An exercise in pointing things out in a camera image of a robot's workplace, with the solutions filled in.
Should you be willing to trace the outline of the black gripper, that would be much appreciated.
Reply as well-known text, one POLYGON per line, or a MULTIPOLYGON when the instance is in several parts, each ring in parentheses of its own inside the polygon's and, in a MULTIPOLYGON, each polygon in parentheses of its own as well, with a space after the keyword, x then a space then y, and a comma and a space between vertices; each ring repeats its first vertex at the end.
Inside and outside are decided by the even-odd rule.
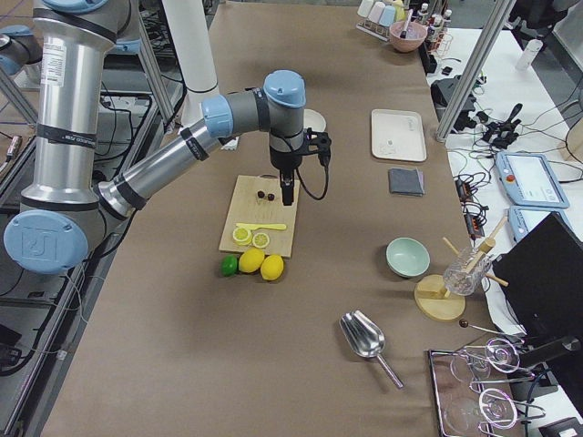
POLYGON ((305 128, 301 134, 286 137, 277 130, 270 134, 270 160, 280 171, 281 202, 292 206, 294 202, 293 171, 302 163, 302 158, 317 155, 320 165, 329 167, 331 160, 331 139, 327 132, 305 128))

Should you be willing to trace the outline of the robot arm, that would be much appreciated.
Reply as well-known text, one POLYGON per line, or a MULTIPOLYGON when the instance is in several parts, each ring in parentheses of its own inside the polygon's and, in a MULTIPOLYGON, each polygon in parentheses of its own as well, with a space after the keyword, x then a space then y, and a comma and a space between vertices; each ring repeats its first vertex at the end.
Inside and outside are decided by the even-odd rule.
POLYGON ((1 68, 9 76, 24 70, 28 78, 40 82, 43 50, 32 30, 25 25, 1 29, 1 68))
POLYGON ((294 176, 304 156, 329 163, 328 135, 304 125, 299 74, 277 70, 261 87, 221 95, 202 4, 167 1, 163 8, 187 88, 182 128, 161 150, 109 182, 94 183, 104 59, 116 46, 137 40, 138 5, 35 2, 44 46, 34 178, 4 232, 9 257, 23 269, 57 274, 75 267, 154 194, 242 134, 268 134, 284 205, 294 201, 294 176))

